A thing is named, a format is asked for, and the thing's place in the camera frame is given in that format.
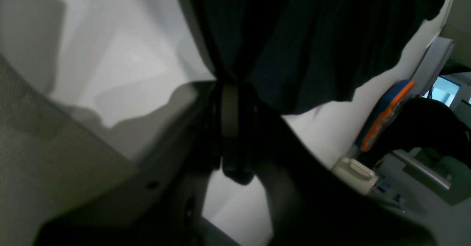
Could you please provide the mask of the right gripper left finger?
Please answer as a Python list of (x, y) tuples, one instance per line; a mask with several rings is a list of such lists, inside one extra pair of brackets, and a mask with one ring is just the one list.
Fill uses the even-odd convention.
[(212, 89), (198, 82), (196, 101), (148, 152), (135, 175), (47, 221), (35, 246), (202, 246), (200, 228), (213, 171)]

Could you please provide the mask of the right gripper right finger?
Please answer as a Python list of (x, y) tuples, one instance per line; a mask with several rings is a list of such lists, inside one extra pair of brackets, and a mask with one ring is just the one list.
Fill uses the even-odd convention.
[(377, 206), (318, 162), (250, 86), (235, 87), (235, 180), (258, 176), (271, 246), (434, 246), (427, 229)]

